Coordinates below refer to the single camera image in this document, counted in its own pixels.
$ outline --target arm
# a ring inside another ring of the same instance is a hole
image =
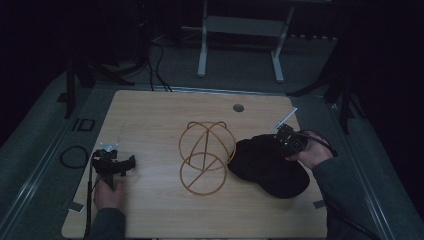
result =
[[[103,179],[99,179],[94,202],[98,209],[88,235],[89,240],[125,239],[124,183],[119,181],[113,191]]]
[[[313,132],[308,134],[324,140]],[[354,172],[342,159],[334,158],[326,147],[309,140],[304,151],[286,160],[299,160],[312,170],[327,205],[328,239],[371,239],[339,216],[341,214],[348,220],[376,232],[363,189],[356,181]]]

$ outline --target sleeve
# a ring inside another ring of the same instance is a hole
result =
[[[87,239],[125,239],[125,215],[116,208],[101,209],[97,212]]]
[[[372,239],[336,214],[341,213],[365,230],[376,233],[363,188],[351,167],[340,158],[332,158],[313,168],[312,172],[327,205],[327,239]]]

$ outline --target baseball cap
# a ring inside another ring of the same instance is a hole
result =
[[[309,175],[299,162],[285,160],[278,151],[281,147],[275,134],[238,141],[228,169],[240,179],[258,183],[274,197],[295,197],[309,186]]]

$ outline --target hat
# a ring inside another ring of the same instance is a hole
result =
[[[236,143],[228,169],[239,178],[256,182],[277,198],[292,198],[309,185],[308,173],[297,161],[287,161],[275,134],[264,134]]]

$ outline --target wooden tabletop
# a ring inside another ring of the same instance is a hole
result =
[[[235,111],[235,104],[242,105],[244,111]],[[326,210],[314,207],[313,203],[322,197],[309,170],[309,187],[292,199],[272,197],[257,184],[240,180],[226,168],[219,167],[202,175],[195,184],[195,191],[202,192],[216,189],[225,180],[214,194],[197,195],[182,184],[181,179],[191,181],[188,179],[191,173],[186,170],[193,169],[185,164],[180,174],[184,163],[181,155],[190,155],[195,139],[203,131],[202,127],[194,127],[182,137],[190,122],[224,122],[226,129],[218,126],[215,134],[233,150],[231,134],[237,141],[269,134],[270,129],[291,111],[290,100],[282,96],[118,91],[96,146],[102,141],[118,142],[119,160],[126,160],[131,155],[136,158],[136,169],[129,171],[126,177],[126,236],[325,237]],[[295,115],[286,123],[299,129]],[[225,150],[218,146],[215,135],[209,136],[208,144],[207,151],[214,151],[225,159]],[[204,145],[205,140],[198,144],[202,150]],[[85,204],[87,181],[88,168],[74,202]],[[62,228],[63,235],[68,238],[83,236],[85,218],[85,209],[81,213],[69,211]]]

